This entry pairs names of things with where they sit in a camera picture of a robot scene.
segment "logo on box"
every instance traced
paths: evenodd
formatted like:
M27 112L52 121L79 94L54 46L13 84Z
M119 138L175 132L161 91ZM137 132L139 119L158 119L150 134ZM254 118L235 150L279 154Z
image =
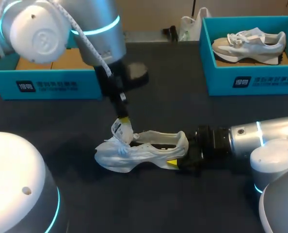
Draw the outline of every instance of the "logo on box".
M20 92L36 92L31 81L16 81Z
M251 76L238 76L233 83L233 88L245 88L248 87L251 81Z

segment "shoe heel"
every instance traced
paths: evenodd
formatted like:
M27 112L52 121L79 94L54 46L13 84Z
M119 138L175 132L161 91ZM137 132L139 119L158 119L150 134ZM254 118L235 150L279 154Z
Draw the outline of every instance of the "shoe heel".
M279 64L279 56L267 56L267 55L257 55L253 57L258 62L268 64L268 65L278 65Z

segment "white plastic bag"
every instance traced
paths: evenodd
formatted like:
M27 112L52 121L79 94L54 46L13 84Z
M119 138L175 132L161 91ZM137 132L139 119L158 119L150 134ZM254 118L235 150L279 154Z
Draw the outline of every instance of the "white plastic bag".
M200 38L202 19L205 17L212 17L206 7L199 10L197 19L194 20L188 16L181 19L181 26L179 30L179 41L197 41Z

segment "white sneaker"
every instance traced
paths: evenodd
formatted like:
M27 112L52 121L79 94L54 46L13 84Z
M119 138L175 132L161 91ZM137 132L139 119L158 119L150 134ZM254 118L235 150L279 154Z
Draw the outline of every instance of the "white sneaker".
M140 145L132 147L114 136L96 148L95 159L102 167L121 173L130 172L143 162L151 162L164 169L177 169L167 161L186 155L189 144L182 131L174 134L155 131L134 134L132 143Z
M278 65L279 55L286 46L286 35L266 34L259 28L237 34L228 34L227 38L219 38L212 44L213 52L229 62L238 62L243 58L252 58L258 62Z

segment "shoe box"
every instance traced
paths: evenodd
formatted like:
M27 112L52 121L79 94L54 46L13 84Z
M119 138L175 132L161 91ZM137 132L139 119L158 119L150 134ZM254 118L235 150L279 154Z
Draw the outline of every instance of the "shoe box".
M57 61L45 65L16 53L0 59L0 96L3 100L102 98L94 68L82 61L77 48L66 49Z
M279 65L252 59L230 64L214 56L214 40L256 27L270 34L285 32L287 44ZM200 55L211 96L288 94L288 16L204 18Z

